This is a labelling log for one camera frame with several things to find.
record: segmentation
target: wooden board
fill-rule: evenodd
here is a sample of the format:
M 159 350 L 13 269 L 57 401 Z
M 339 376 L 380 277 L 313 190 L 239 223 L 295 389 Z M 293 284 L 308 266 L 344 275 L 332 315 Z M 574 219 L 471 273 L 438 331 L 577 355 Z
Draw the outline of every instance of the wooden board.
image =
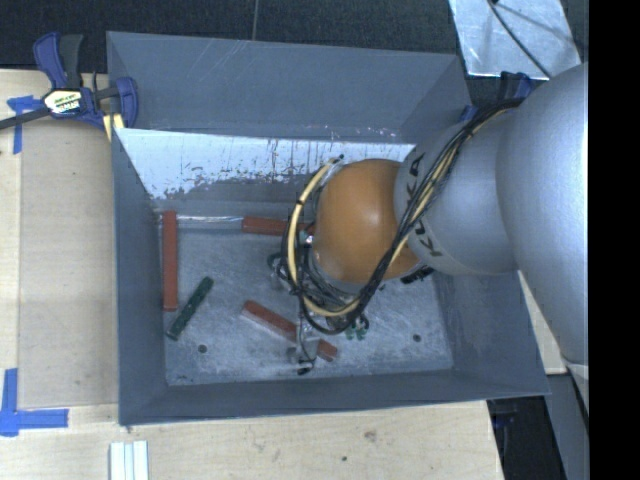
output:
M 48 89 L 39 72 L 1 76 L 3 101 Z M 4 133 L 5 142 L 12 135 Z M 116 402 L 109 143 L 89 125 L 43 118 L 23 126 L 14 158 L 21 163 L 12 182 L 14 197 L 21 193 L 18 404 Z M 16 366 L 15 358 L 6 366 Z
M 68 429 L 0 438 L 0 480 L 106 480 L 109 444 L 137 440 L 152 479 L 503 478 L 482 402 L 131 428 L 116 412 L 72 408 Z

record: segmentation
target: red stick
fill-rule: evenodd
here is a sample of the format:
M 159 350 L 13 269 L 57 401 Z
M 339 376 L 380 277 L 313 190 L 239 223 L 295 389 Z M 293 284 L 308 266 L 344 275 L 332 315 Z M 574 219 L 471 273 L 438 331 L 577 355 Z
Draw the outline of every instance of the red stick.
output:
M 178 216 L 162 213 L 162 298 L 165 311 L 178 309 Z
M 296 342 L 296 324 L 258 304 L 256 301 L 248 300 L 245 302 L 242 314 L 276 334 L 284 336 L 292 343 Z M 328 341 L 320 340 L 318 355 L 325 361 L 333 361 L 338 355 L 338 349 Z

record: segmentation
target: blue clamp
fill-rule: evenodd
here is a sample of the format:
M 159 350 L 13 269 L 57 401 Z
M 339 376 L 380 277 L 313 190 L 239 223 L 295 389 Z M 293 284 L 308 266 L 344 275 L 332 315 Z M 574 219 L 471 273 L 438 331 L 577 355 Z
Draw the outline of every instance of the blue clamp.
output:
M 71 38 L 61 47 L 65 37 Z M 43 101 L 52 93 L 61 89 L 70 89 L 74 93 L 80 93 L 76 97 L 77 106 L 71 111 L 59 112 L 51 109 L 51 117 L 55 119 L 74 119 L 82 121 L 96 128 L 104 130 L 104 112 L 97 103 L 98 91 L 91 92 L 86 87 L 80 87 L 82 79 L 77 73 L 77 50 L 80 47 L 82 36 L 62 36 L 59 32 L 49 32 L 39 38 L 33 45 L 33 55 L 42 71 L 51 82 L 52 91 L 45 95 Z M 122 77 L 116 80 L 116 87 L 120 96 L 120 113 L 125 126 L 130 127 L 138 116 L 138 96 L 136 85 L 132 78 Z
M 69 409 L 17 410 L 18 369 L 5 370 L 0 409 L 0 436 L 15 437 L 20 430 L 68 427 Z

